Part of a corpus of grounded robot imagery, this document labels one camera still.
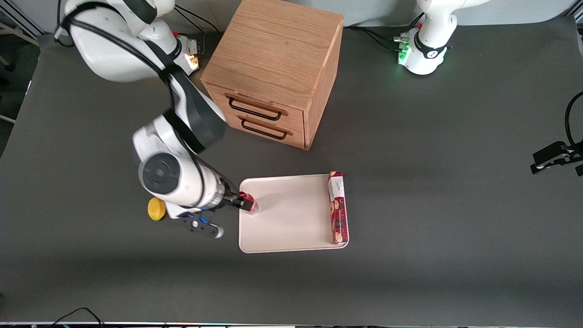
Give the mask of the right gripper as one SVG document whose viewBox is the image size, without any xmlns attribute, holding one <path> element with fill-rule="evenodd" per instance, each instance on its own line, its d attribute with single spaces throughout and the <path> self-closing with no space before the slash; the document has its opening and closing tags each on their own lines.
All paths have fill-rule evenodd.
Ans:
<svg viewBox="0 0 583 328">
<path fill-rule="evenodd" d="M 234 192 L 231 190 L 228 183 L 220 181 L 215 190 L 213 199 L 210 201 L 210 210 L 218 210 L 225 206 L 251 211 L 252 201 L 249 200 L 248 194 Z"/>
</svg>

